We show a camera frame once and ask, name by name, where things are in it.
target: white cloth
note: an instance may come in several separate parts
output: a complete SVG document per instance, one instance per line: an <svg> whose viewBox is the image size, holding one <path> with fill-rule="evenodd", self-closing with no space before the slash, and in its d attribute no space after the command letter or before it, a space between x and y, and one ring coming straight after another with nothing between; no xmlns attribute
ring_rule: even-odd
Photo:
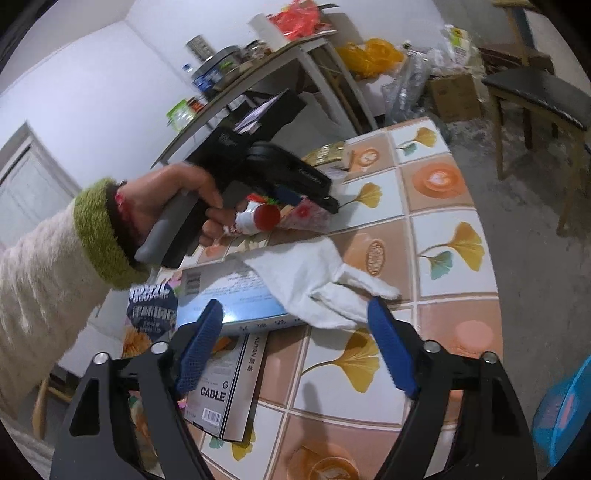
<svg viewBox="0 0 591 480"><path fill-rule="evenodd" d="M237 255L263 280L288 313L318 328L367 323L367 301L345 285L395 299L397 288L347 265L326 236Z"/></svg>

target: black chair seat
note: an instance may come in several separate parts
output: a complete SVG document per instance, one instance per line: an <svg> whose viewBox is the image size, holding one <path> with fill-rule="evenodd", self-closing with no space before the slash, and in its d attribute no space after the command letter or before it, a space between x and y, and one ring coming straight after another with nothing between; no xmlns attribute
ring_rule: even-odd
<svg viewBox="0 0 591 480"><path fill-rule="evenodd" d="M508 69L487 75L482 83L539 105L580 130L591 127L591 97L548 72L529 67Z"/></svg>

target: gray handle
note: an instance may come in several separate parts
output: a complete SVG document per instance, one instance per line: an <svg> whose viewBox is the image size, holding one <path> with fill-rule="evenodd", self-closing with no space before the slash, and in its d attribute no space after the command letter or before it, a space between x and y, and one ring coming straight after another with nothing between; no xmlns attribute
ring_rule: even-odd
<svg viewBox="0 0 591 480"><path fill-rule="evenodd" d="M177 193L164 207L148 238L135 253L135 259L144 264L161 265L174 237L198 200L196 192L182 190Z"/></svg>

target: cardboard box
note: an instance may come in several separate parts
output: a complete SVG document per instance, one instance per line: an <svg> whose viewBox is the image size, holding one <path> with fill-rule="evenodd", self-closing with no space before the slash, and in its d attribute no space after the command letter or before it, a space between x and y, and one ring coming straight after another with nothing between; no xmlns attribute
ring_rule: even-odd
<svg viewBox="0 0 591 480"><path fill-rule="evenodd" d="M266 342L266 332L220 338L189 394L185 419L214 437L241 442Z"/></svg>
<svg viewBox="0 0 591 480"><path fill-rule="evenodd" d="M428 81L436 114L444 122L457 122L480 117L480 102L474 80L469 73L438 77Z"/></svg>
<svg viewBox="0 0 591 480"><path fill-rule="evenodd" d="M223 307L222 335L244 335L300 325L255 271L232 258L183 270L177 327L195 322L209 300Z"/></svg>

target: white wall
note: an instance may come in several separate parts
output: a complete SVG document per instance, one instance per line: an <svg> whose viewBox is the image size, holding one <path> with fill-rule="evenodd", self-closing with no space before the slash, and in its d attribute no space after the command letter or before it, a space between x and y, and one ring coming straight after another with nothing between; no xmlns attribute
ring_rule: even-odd
<svg viewBox="0 0 591 480"><path fill-rule="evenodd" d="M535 47L552 58L556 76L591 95L591 83L569 45L545 16L526 12Z"/></svg>
<svg viewBox="0 0 591 480"><path fill-rule="evenodd" d="M443 20L432 0L339 0L361 37L382 37L393 43L411 40L416 45L436 46ZM272 14L287 0L137 0L126 20L158 50L175 69L196 58L185 44L203 35L216 50L229 45L244 46L256 39L248 21L257 13Z"/></svg>
<svg viewBox="0 0 591 480"><path fill-rule="evenodd" d="M476 45L514 43L506 13L491 0L433 0L446 23L466 30Z"/></svg>
<svg viewBox="0 0 591 480"><path fill-rule="evenodd" d="M166 113L193 95L117 22L53 54L0 95L0 145L27 121L79 186L133 178L174 138Z"/></svg>
<svg viewBox="0 0 591 480"><path fill-rule="evenodd" d="M28 69L78 38L123 20L134 0L59 0L37 20L0 73L0 92Z"/></svg>

